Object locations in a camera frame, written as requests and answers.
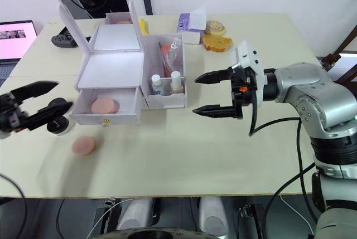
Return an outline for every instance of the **table surface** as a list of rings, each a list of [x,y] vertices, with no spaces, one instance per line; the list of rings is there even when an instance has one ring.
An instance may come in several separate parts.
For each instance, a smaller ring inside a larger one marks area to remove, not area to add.
[[[178,16],[145,16],[150,34],[174,33]],[[284,14],[217,14],[235,45],[246,39],[264,67],[296,62],[317,64],[311,50]],[[81,20],[91,35],[102,19]],[[60,84],[48,94],[26,100],[22,109],[33,114],[55,97],[75,101],[76,74],[82,52],[57,48],[51,37],[63,29],[59,19],[49,22],[0,91],[5,93],[37,80]],[[75,125],[63,136],[50,134],[45,126],[24,130],[0,141],[0,172],[13,178],[28,197],[145,197],[272,194],[298,173],[295,146],[297,122],[279,123],[248,136],[251,106],[244,119],[211,119],[192,113],[208,104],[231,105],[230,83],[194,83],[204,72],[225,69],[229,53],[207,52],[201,45],[185,45],[188,106],[183,109],[143,110],[141,125]],[[296,116],[287,104],[264,102],[258,108],[257,125]],[[97,150],[80,157],[72,153],[81,135],[97,140]],[[313,151],[305,131],[301,138],[304,167]],[[307,191],[311,185],[306,184]],[[300,193],[299,182],[285,193]],[[0,181],[0,196],[18,196]]]

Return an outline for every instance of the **small bottle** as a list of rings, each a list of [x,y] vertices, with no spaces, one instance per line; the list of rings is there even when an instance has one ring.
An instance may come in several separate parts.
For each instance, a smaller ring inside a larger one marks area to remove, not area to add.
[[[154,94],[165,95],[165,90],[163,88],[163,84],[159,75],[153,75],[151,77],[152,81],[152,89],[154,90]]]
[[[184,93],[184,86],[181,84],[181,74],[178,71],[171,73],[171,92]]]

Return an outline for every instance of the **tissue box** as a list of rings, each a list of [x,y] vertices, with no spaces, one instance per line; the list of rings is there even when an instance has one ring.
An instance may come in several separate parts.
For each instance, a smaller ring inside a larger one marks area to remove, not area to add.
[[[201,34],[203,30],[189,29],[190,14],[182,13],[178,19],[177,33],[182,33],[182,41],[184,44],[201,44]]]

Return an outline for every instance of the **white cable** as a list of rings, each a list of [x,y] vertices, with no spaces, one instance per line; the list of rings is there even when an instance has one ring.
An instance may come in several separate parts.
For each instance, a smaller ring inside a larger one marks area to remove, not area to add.
[[[308,227],[309,227],[309,229],[310,229],[311,234],[314,235],[313,230],[312,230],[312,228],[311,228],[311,225],[310,225],[310,223],[307,221],[307,219],[305,219],[302,214],[300,214],[299,212],[297,212],[296,209],[294,209],[292,206],[290,206],[290,205],[283,199],[282,196],[279,196],[279,197],[280,197],[281,201],[283,201],[284,204],[286,204],[286,205],[287,205],[291,210],[293,210],[299,217],[301,217],[301,218],[303,219],[303,221],[306,222],[306,224],[308,225]]]
[[[100,218],[99,220],[96,222],[96,224],[93,226],[93,228],[90,230],[89,234],[87,235],[86,239],[89,238],[89,236],[91,235],[91,233],[94,231],[94,229],[96,228],[96,226],[98,225],[98,223],[102,220],[102,218],[104,218],[104,216],[110,211],[112,210],[112,208],[116,207],[117,205],[121,204],[121,203],[124,203],[126,201],[131,201],[131,200],[134,200],[134,199],[126,199],[126,200],[122,200],[120,201],[119,203],[113,205],[110,207],[110,209],[108,209]]]

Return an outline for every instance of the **bread slice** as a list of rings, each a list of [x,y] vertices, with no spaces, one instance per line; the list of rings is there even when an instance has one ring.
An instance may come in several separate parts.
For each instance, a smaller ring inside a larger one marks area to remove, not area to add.
[[[217,35],[204,35],[202,38],[202,44],[208,51],[224,52],[232,44],[232,39]]]

